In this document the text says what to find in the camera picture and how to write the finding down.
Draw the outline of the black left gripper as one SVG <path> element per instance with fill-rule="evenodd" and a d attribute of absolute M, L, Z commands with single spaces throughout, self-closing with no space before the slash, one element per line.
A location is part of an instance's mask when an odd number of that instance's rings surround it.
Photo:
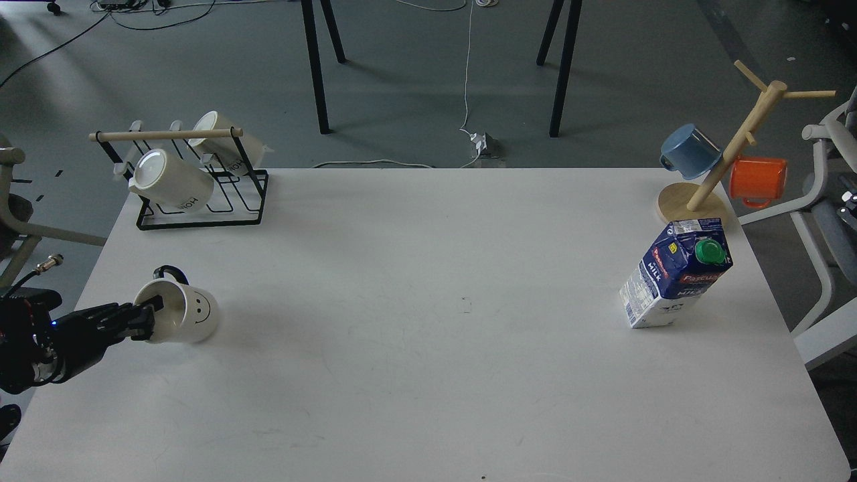
<path fill-rule="evenodd" d="M 125 339 L 148 341 L 154 332 L 162 296 L 138 303 L 104 304 L 54 318 L 62 304 L 58 292 L 21 288 L 2 293 L 1 385 L 20 394 L 46 384 L 61 384 L 101 361 L 101 350 Z"/>

